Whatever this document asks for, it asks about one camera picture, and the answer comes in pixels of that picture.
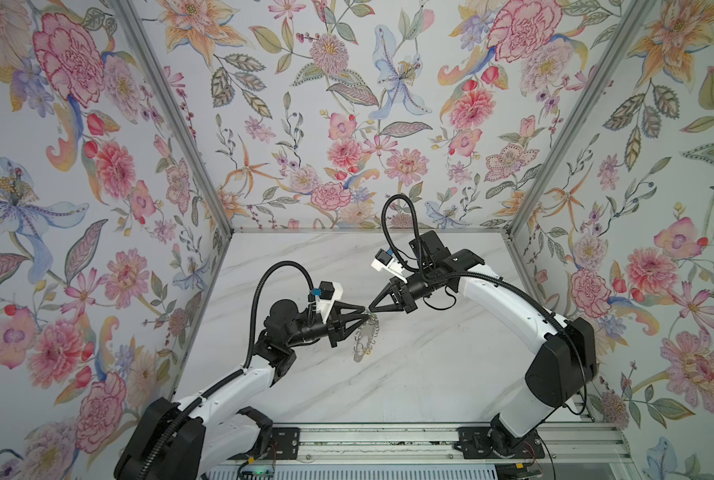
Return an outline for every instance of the flower stem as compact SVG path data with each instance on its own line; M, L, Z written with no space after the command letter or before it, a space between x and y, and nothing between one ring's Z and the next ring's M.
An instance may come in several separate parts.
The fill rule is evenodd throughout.
M34 262L34 257L32 256L32 254L29 253L28 250L26 250L26 248L24 247L24 245L18 240L18 237L16 236L16 233L15 233L15 232L10 232L10 239L13 241L13 244L16 245L16 248L17 248L18 250L20 250L20 252L21 252L22 254L24 254L25 257L28 258L29 260L31 260L32 263L33 263L33 262ZM52 278L52 279L55 280L56 282L60 283L60 284L63 285L63 286L67 286L66 282L64 282L64 281L61 279L61 277L59 277L58 275L54 274L52 270L48 270L48 271L47 271L47 274L50 276L50 278Z
M651 376L649 379L644 379L640 383L638 383L636 386L632 387L632 395L637 393L639 390L647 387L651 383L658 382L659 380L668 380L669 379L669 373L666 373L666 370L663 372L658 372L654 376Z
M151 303L147 302L146 299L143 298L143 295L138 295L138 301L143 303L146 308L156 313L158 317L162 314L161 312L158 312L157 309L154 308Z

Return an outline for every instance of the white marble surface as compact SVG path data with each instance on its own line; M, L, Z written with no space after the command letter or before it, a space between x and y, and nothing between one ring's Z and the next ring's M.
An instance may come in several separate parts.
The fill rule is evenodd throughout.
M409 234L393 235L402 250ZM468 248L498 274L521 286L499 234L440 234L456 252ZM179 384L176 398L234 371L245 358L250 303L258 278L280 260L295 260L320 280L340 282L344 302L369 304L388 281L370 267L382 234L237 234L222 267L208 310ZM258 331L276 300L303 307L303 276L293 268L275 272L258 308ZM435 293L430 303L450 298ZM489 420L509 389L524 375L530 352L504 325L464 298L445 312L422 303L411 314L380 314L372 355L353 360L353 340L331 349L327 340L296 349L298 359L273 388L249 404L275 422L472 422Z

